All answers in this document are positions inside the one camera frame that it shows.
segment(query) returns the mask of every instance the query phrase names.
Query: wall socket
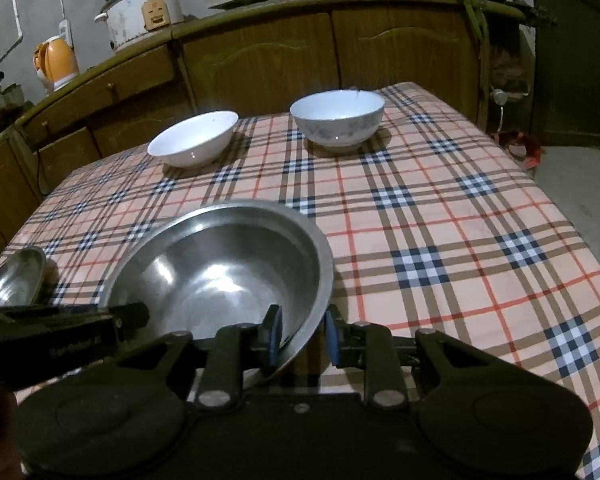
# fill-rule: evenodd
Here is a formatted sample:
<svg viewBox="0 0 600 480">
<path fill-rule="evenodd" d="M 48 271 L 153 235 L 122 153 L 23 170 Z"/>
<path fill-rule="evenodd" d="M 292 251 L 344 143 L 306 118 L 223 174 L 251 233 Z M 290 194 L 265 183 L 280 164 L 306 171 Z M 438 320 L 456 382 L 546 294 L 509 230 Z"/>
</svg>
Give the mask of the wall socket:
<svg viewBox="0 0 600 480">
<path fill-rule="evenodd" d="M 62 20 L 58 24 L 58 31 L 60 32 L 60 36 L 66 41 L 66 44 L 73 48 L 74 39 L 71 37 L 71 23 L 69 23 L 69 20 Z"/>
</svg>

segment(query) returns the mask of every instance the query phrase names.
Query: black mechanical device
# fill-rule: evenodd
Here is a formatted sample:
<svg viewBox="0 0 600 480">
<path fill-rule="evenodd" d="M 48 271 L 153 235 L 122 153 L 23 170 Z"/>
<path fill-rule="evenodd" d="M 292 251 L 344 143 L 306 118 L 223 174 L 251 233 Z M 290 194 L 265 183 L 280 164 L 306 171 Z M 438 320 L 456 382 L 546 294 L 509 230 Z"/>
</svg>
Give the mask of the black mechanical device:
<svg viewBox="0 0 600 480">
<path fill-rule="evenodd" d="M 324 319 L 330 359 L 364 370 L 358 394 L 243 391 L 274 369 L 282 311 L 192 340 L 171 333 L 116 355 L 144 305 L 113 312 L 0 312 L 0 384 L 21 388 L 85 366 L 16 412 L 31 479 L 574 479 L 592 419 L 572 392 L 435 330 Z M 410 367 L 420 400 L 410 400 Z M 193 402 L 196 370 L 204 368 Z"/>
</svg>

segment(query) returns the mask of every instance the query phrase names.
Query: plaid tablecloth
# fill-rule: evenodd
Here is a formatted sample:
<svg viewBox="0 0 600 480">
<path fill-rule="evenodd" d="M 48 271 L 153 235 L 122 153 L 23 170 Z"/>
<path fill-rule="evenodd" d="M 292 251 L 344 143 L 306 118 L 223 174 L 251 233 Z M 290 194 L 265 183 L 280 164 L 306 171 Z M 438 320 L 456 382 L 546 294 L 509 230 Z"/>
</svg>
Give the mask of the plaid tablecloth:
<svg viewBox="0 0 600 480">
<path fill-rule="evenodd" d="M 216 163 L 187 174 L 146 147 L 69 176 L 12 240 L 58 266 L 53 303 L 95 303 L 152 228 L 201 205 L 260 198 L 327 235 L 333 302 L 397 335 L 435 327 L 556 381 L 590 407 L 587 479 L 600 478 L 600 264 L 534 181 L 462 115 L 412 83 L 384 88 L 381 129 L 359 152 L 307 144 L 288 114 L 242 120 Z M 359 390 L 314 338 L 275 387 Z"/>
</svg>

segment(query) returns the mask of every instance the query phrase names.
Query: rice cooker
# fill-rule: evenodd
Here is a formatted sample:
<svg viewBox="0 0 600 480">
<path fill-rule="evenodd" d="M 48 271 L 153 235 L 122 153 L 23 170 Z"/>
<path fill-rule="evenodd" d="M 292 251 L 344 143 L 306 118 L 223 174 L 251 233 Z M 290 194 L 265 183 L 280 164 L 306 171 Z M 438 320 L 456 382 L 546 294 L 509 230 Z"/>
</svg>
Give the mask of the rice cooker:
<svg viewBox="0 0 600 480">
<path fill-rule="evenodd" d="M 107 22 L 110 46 L 119 51 L 184 21 L 179 0 L 105 0 L 94 22 Z"/>
</svg>

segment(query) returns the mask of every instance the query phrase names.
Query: small metal bowl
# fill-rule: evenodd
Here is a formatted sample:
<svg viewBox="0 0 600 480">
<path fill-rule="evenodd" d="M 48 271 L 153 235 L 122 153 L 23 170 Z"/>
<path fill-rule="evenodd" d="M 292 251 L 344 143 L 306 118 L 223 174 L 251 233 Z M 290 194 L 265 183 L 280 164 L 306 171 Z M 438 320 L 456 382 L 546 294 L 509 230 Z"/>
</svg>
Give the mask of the small metal bowl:
<svg viewBox="0 0 600 480">
<path fill-rule="evenodd" d="M 9 256 L 0 266 L 0 306 L 36 303 L 45 273 L 42 249 L 26 247 Z"/>
<path fill-rule="evenodd" d="M 131 342 L 187 330 L 195 339 L 219 328 L 260 323 L 282 308 L 284 367 L 318 327 L 333 288 L 327 238 L 304 215 L 273 202 L 224 202 L 155 230 L 120 261 L 99 307 L 142 301 L 147 327 Z"/>
</svg>

